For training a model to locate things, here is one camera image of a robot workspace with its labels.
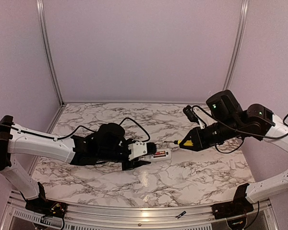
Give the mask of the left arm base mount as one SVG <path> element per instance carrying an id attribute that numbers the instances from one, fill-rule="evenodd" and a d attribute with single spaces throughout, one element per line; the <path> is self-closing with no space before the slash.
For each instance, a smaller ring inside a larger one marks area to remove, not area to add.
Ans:
<path id="1" fill-rule="evenodd" d="M 60 230 L 63 230 L 65 228 L 64 217 L 67 210 L 67 204 L 61 201 L 47 199 L 43 185 L 40 182 L 38 182 L 37 185 L 39 188 L 37 198 L 29 200 L 22 194 L 22 197 L 26 202 L 25 208 L 27 210 L 42 214 L 43 216 L 40 219 L 40 223 L 42 223 L 43 219 L 46 217 L 60 218 L 62 220 Z"/>

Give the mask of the yellow handled screwdriver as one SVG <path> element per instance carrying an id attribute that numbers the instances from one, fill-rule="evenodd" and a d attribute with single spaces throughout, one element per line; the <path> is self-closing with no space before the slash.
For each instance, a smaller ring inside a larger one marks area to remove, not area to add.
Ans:
<path id="1" fill-rule="evenodd" d="M 193 143 L 191 140 L 174 140 L 174 141 L 164 141 L 164 143 L 173 143 L 175 145 L 182 145 L 182 146 L 193 146 Z"/>

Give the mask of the white battery cover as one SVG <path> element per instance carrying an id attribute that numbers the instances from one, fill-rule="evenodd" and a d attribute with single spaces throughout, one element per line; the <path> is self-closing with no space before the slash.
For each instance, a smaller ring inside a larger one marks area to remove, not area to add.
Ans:
<path id="1" fill-rule="evenodd" d="M 231 159 L 231 160 L 229 161 L 229 163 L 230 163 L 230 167 L 231 167 L 231 169 L 235 170 L 235 169 L 236 169 L 236 165 L 235 165 L 234 160 Z"/>

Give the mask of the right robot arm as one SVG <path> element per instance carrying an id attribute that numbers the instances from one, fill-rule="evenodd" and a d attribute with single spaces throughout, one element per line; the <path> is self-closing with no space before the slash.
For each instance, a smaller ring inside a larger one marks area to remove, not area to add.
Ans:
<path id="1" fill-rule="evenodd" d="M 232 138 L 252 137 L 288 153 L 288 124 L 270 109 L 255 103 L 243 110 L 230 90 L 212 95 L 206 104 L 210 110 L 207 116 L 215 122 L 191 129 L 183 140 L 177 141 L 180 148 L 199 152 Z M 253 204 L 287 191 L 288 169 L 261 182 L 239 186 L 228 210 L 237 215 L 246 208 L 247 202 Z"/>

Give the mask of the white remote control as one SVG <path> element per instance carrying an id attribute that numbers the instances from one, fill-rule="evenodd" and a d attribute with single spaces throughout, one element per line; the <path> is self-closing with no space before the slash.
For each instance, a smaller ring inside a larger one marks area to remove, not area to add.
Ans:
<path id="1" fill-rule="evenodd" d="M 146 156 L 141 156 L 140 160 L 148 162 L 168 161 L 171 160 L 172 154 L 170 149 L 161 149 L 156 153 Z"/>

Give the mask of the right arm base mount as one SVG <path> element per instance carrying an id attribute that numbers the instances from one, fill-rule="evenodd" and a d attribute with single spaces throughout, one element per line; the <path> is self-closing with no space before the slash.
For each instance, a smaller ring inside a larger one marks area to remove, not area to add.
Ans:
<path id="1" fill-rule="evenodd" d="M 231 201 L 217 203 L 211 206 L 215 220 L 226 219 L 227 225 L 231 230 L 246 230 L 256 221 L 260 212 L 259 201 L 257 202 L 258 208 L 256 216 L 247 225 L 247 214 L 254 211 L 253 204 L 246 198 L 246 191 L 249 185 L 249 183 L 245 183 L 238 186 Z"/>

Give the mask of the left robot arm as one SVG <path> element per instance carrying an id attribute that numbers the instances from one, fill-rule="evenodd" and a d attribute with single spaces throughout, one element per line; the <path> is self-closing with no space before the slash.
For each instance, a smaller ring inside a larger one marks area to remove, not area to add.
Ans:
<path id="1" fill-rule="evenodd" d="M 76 166 L 115 162 L 127 171 L 149 164 L 142 157 L 156 151 L 156 144 L 149 140 L 126 139 L 124 128 L 116 123 L 102 124 L 86 137 L 74 132 L 62 137 L 22 127 L 9 115 L 0 120 L 0 174 L 40 213 L 49 212 L 51 202 L 46 199 L 43 185 L 32 179 L 17 161 L 16 154 L 46 157 Z"/>

